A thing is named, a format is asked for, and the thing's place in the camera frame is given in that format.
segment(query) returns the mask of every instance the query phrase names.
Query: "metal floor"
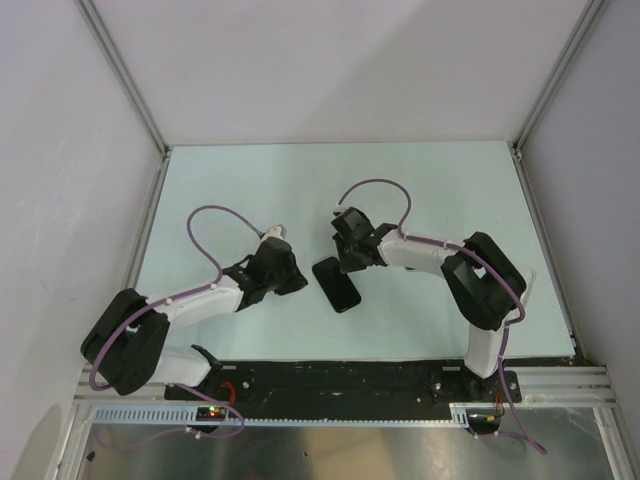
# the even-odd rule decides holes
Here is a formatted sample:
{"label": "metal floor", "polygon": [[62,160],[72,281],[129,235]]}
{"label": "metal floor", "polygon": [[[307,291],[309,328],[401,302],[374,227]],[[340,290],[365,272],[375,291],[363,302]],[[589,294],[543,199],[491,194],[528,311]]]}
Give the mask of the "metal floor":
{"label": "metal floor", "polygon": [[[416,480],[613,479],[591,409],[522,411],[549,451],[543,457],[509,438],[473,440],[445,428],[247,428],[228,440],[176,434],[132,451],[95,451],[79,479]],[[103,426],[125,445],[166,427]],[[517,430],[507,412],[504,430]]]}

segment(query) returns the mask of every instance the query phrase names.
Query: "cable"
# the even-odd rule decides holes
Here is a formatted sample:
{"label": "cable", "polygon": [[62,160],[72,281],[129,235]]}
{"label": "cable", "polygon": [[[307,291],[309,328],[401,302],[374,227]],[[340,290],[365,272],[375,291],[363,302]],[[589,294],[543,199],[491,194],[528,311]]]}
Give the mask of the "cable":
{"label": "cable", "polygon": [[403,230],[403,226],[404,226],[405,220],[409,217],[409,213],[411,212],[412,201],[411,201],[411,195],[409,194],[409,191],[399,183],[394,182],[393,180],[387,180],[385,178],[371,178],[368,180],[363,180],[361,182],[356,183],[355,185],[352,185],[344,193],[344,195],[342,195],[342,197],[338,201],[338,206],[342,206],[342,203],[346,200],[349,194],[353,192],[356,188],[368,183],[387,183],[389,185],[393,185],[399,188],[402,191],[402,193],[404,193],[405,197],[407,198],[407,208],[404,214],[402,215],[402,218],[400,218],[400,221],[398,222],[398,234],[404,240],[413,240],[415,242],[435,245],[437,247],[442,247],[444,249],[451,248],[453,250],[456,250],[472,258],[476,263],[478,263],[481,267],[483,267],[485,271],[489,273],[489,275],[491,275],[498,282],[498,284],[504,289],[504,291],[507,293],[507,295],[509,295],[509,297],[513,301],[514,305],[518,309],[518,317],[513,320],[505,322],[503,335],[502,335],[502,343],[500,344],[500,351],[498,352],[498,376],[500,378],[500,382],[502,384],[502,388],[504,390],[505,396],[507,397],[507,402],[509,403],[509,407],[511,408],[511,411],[513,412],[513,416],[518,422],[518,425],[520,426],[522,433],[500,432],[499,435],[503,437],[513,437],[513,438],[524,439],[528,441],[539,453],[541,453],[542,455],[546,455],[548,453],[547,450],[531,436],[524,422],[522,421],[522,418],[520,417],[520,414],[518,413],[516,406],[513,403],[511,394],[509,393],[509,386],[507,385],[505,374],[504,374],[504,354],[507,349],[507,342],[509,341],[509,327],[511,325],[515,325],[516,323],[522,322],[526,316],[526,311],[525,311],[524,305],[522,304],[522,301],[520,300],[520,297],[516,295],[516,293],[513,291],[511,286],[509,286],[506,280],[502,278],[502,276],[491,265],[489,265],[488,262],[480,258],[475,252],[472,252],[468,248],[465,248],[464,246],[458,245],[456,243],[437,240],[435,238],[422,237],[422,236],[410,235],[408,233],[405,233]]}
{"label": "cable", "polygon": [[[102,346],[102,348],[98,352],[98,355],[96,355],[95,360],[93,361],[93,365],[91,366],[91,372],[89,373],[89,385],[91,386],[91,388],[93,390],[104,391],[104,390],[108,390],[109,388],[111,388],[110,384],[98,384],[96,382],[96,375],[98,374],[98,370],[100,368],[100,364],[104,360],[104,357],[106,356],[106,354],[109,351],[109,349],[113,346],[113,344],[116,342],[118,337],[120,335],[122,335],[122,333],[124,333],[124,331],[133,322],[135,322],[138,318],[140,318],[142,315],[144,315],[145,313],[149,312],[150,310],[153,310],[154,308],[159,307],[160,305],[166,304],[168,301],[180,300],[182,298],[186,298],[186,297],[189,297],[191,295],[195,295],[197,293],[204,292],[205,290],[209,290],[211,288],[212,284],[217,284],[218,282],[220,282],[220,279],[222,278],[222,267],[220,266],[220,263],[209,252],[207,252],[202,247],[202,245],[200,245],[200,243],[198,243],[198,241],[196,240],[195,236],[193,235],[193,230],[191,229],[191,222],[193,221],[193,218],[199,212],[201,212],[203,210],[222,210],[224,212],[230,213],[230,214],[234,215],[235,217],[239,218],[256,235],[258,235],[258,237],[262,237],[262,235],[263,235],[263,233],[260,230],[258,230],[245,217],[240,215],[238,212],[236,212],[236,211],[234,211],[234,210],[232,210],[230,208],[223,207],[221,205],[203,205],[201,207],[196,208],[193,212],[191,212],[191,214],[187,218],[187,234],[189,235],[189,239],[191,240],[193,245],[196,247],[196,249],[198,249],[198,251],[200,253],[202,253],[202,255],[204,255],[205,258],[207,260],[209,260],[216,267],[218,273],[216,275],[215,280],[213,282],[211,282],[211,283],[207,283],[207,284],[202,285],[200,287],[195,287],[195,288],[192,288],[192,289],[189,289],[189,290],[185,290],[183,292],[179,292],[179,293],[170,295],[168,297],[162,298],[162,299],[157,300],[155,302],[151,302],[151,303],[145,305],[144,307],[142,307],[140,310],[137,310],[136,312],[134,312],[132,315],[130,315],[118,328],[116,328],[114,330],[114,332],[111,334],[111,336],[104,343],[104,345]],[[232,431],[230,433],[215,435],[215,434],[205,434],[203,432],[198,432],[198,433],[196,433],[196,437],[197,438],[200,438],[201,436],[204,436],[204,437],[207,437],[207,438],[228,438],[228,437],[232,437],[234,435],[237,435],[238,433],[240,433],[244,429],[244,424],[245,424],[244,418],[242,417],[240,412],[238,412],[235,408],[231,407],[230,405],[227,405],[226,403],[218,402],[217,400],[214,400],[213,398],[210,398],[210,397],[198,392],[197,390],[195,390],[195,389],[193,389],[193,388],[191,388],[191,387],[189,387],[187,385],[183,385],[183,384],[176,384],[176,385],[179,386],[180,388],[190,392],[191,394],[196,395],[196,396],[202,398],[203,400],[206,400],[207,402],[210,402],[210,403],[212,403],[214,405],[218,405],[220,407],[228,409],[231,413],[233,413],[238,418],[238,420],[240,420],[239,428],[235,429],[234,431]],[[168,429],[168,430],[160,432],[160,433],[158,433],[156,435],[153,435],[152,437],[149,437],[146,440],[143,440],[141,442],[137,442],[137,443],[134,443],[132,445],[125,446],[125,447],[110,447],[110,449],[120,451],[120,450],[129,450],[129,449],[132,449],[132,448],[137,448],[139,446],[145,445],[148,442],[151,442],[151,441],[155,440],[156,438],[160,438],[160,437],[162,437],[164,435],[168,435],[170,433],[175,433],[177,431],[183,431],[183,428],[180,427],[180,428]],[[96,436],[96,441],[98,441],[98,443],[101,446],[106,448],[105,445],[100,443],[101,440],[100,440],[100,438],[98,436]]]}

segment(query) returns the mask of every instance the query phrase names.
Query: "purple cable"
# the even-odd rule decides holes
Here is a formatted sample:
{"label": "purple cable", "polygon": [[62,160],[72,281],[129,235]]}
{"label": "purple cable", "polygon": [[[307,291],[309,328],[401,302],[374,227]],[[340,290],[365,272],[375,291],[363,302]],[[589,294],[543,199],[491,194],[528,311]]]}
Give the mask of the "purple cable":
{"label": "purple cable", "polygon": [[445,249],[452,248],[453,250],[457,250],[463,253],[464,255],[467,255],[468,257],[476,261],[479,265],[481,265],[485,269],[485,271],[489,273],[489,275],[491,275],[500,284],[500,286],[504,289],[504,291],[507,293],[507,295],[509,295],[509,297],[513,301],[514,305],[518,309],[519,314],[517,318],[511,321],[505,322],[503,335],[502,335],[502,343],[500,344],[500,351],[498,352],[498,376],[500,377],[500,382],[505,392],[505,396],[507,397],[507,402],[509,403],[509,407],[513,412],[513,416],[515,417],[516,421],[518,422],[518,425],[522,429],[522,434],[516,433],[516,432],[500,432],[499,435],[503,437],[514,437],[514,438],[526,439],[529,443],[531,443],[531,445],[533,445],[533,447],[539,453],[546,455],[548,453],[547,450],[531,436],[524,422],[522,421],[522,418],[520,418],[520,414],[518,413],[516,406],[513,403],[511,394],[509,393],[509,387],[507,385],[505,375],[504,375],[504,354],[507,349],[507,342],[509,341],[509,327],[516,323],[522,322],[526,315],[526,311],[525,311],[524,305],[522,304],[522,301],[520,300],[520,297],[516,295],[516,292],[513,291],[513,289],[509,286],[506,280],[502,278],[502,276],[491,265],[489,265],[489,263],[487,263],[485,260],[480,258],[475,252],[472,252],[468,248],[465,248],[462,245],[458,245],[455,243],[449,243],[449,242],[444,242],[442,240],[437,240],[435,238],[421,237],[421,236],[419,237],[416,235],[406,234],[402,227],[404,225],[405,220],[409,217],[409,213],[411,212],[412,201],[411,201],[411,195],[409,194],[409,191],[399,183],[394,182],[393,180],[387,180],[385,178],[371,178],[368,180],[363,180],[351,186],[344,193],[344,195],[342,195],[342,197],[340,198],[340,201],[338,202],[338,205],[342,205],[342,203],[346,200],[349,194],[353,192],[356,188],[368,183],[387,183],[389,185],[393,185],[399,188],[402,191],[402,193],[404,193],[405,197],[407,197],[407,209],[405,210],[404,215],[402,215],[402,218],[398,222],[398,234],[404,240],[413,240],[416,242],[426,243],[429,245],[435,245]]}
{"label": "purple cable", "polygon": [[[168,299],[180,300],[182,298],[189,297],[191,295],[195,295],[195,294],[200,293],[200,292],[204,292],[205,290],[209,290],[211,288],[211,284],[212,283],[218,283],[220,281],[220,279],[222,278],[222,267],[220,266],[220,263],[218,263],[218,261],[215,258],[213,258],[213,256],[211,254],[209,254],[209,252],[207,252],[200,245],[200,243],[198,243],[198,241],[196,240],[195,236],[193,235],[193,231],[191,229],[191,222],[192,222],[193,218],[196,216],[196,214],[198,214],[202,210],[222,210],[224,212],[230,213],[230,214],[234,215],[235,217],[239,218],[245,225],[247,225],[251,230],[253,230],[253,232],[256,235],[258,235],[258,237],[261,237],[263,235],[263,233],[260,230],[258,230],[245,217],[240,215],[238,212],[236,212],[236,211],[234,211],[234,210],[232,210],[230,208],[223,207],[221,205],[203,205],[201,207],[196,208],[193,212],[191,212],[191,214],[187,218],[187,234],[189,235],[189,239],[191,239],[191,242],[198,249],[198,251],[200,253],[202,253],[211,263],[213,263],[213,265],[218,270],[218,274],[216,276],[216,279],[213,282],[207,283],[207,284],[202,285],[200,287],[195,287],[195,288],[192,288],[192,289],[189,289],[189,290],[185,290],[183,292],[179,292],[179,293],[176,293],[174,295],[170,295],[170,296],[168,296],[166,298],[157,300],[155,302],[151,302],[148,305],[145,305],[144,307],[142,307],[140,310],[138,310],[135,313],[133,313],[132,315],[130,315],[129,318],[127,318],[118,328],[115,329],[115,331],[111,334],[111,336],[104,343],[104,345],[102,346],[102,348],[98,352],[98,355],[96,355],[95,360],[93,361],[93,365],[91,366],[91,372],[89,373],[89,385],[91,386],[91,388],[93,390],[103,391],[103,390],[108,390],[109,388],[111,388],[111,385],[109,385],[109,384],[98,384],[96,382],[96,375],[98,374],[98,369],[100,368],[100,364],[104,360],[104,357],[106,356],[107,352],[113,346],[113,344],[118,339],[118,337],[120,335],[122,335],[122,333],[127,329],[127,327],[129,327],[129,325],[131,325],[133,322],[135,322],[138,318],[140,318],[142,315],[144,315],[148,311],[150,311],[150,310],[152,310],[152,309],[154,309],[156,307],[159,307],[160,305],[166,304]],[[206,401],[208,401],[210,403],[213,403],[214,405],[223,406],[224,408],[226,408],[230,412],[232,412],[240,420],[240,428],[234,430],[233,432],[230,432],[228,434],[223,434],[223,435],[212,435],[212,434],[203,434],[203,433],[201,433],[200,434],[201,436],[205,436],[205,437],[208,437],[208,438],[228,438],[228,437],[232,437],[234,435],[237,435],[238,433],[240,433],[244,429],[244,418],[242,417],[242,415],[240,415],[240,412],[238,412],[233,407],[231,407],[231,406],[229,406],[229,405],[227,405],[225,403],[218,402],[217,400],[214,400],[212,398],[209,398],[206,395],[201,394],[197,390],[194,390],[191,387],[188,387],[187,385],[178,384],[178,386],[180,388],[183,388],[184,390],[187,390],[190,393],[202,398],[203,400],[206,400]],[[174,433],[176,431],[182,431],[182,428],[172,428],[172,429],[169,429],[169,430],[165,430],[165,431],[160,432],[160,433],[158,433],[156,435],[153,435],[152,437],[150,437],[150,438],[148,438],[148,439],[146,439],[146,440],[144,440],[142,442],[138,442],[138,443],[135,443],[133,445],[126,446],[126,447],[112,447],[111,449],[112,450],[128,450],[130,448],[136,448],[138,446],[146,444],[147,442],[155,440],[156,438],[162,437],[162,436],[167,435],[169,433]]]}

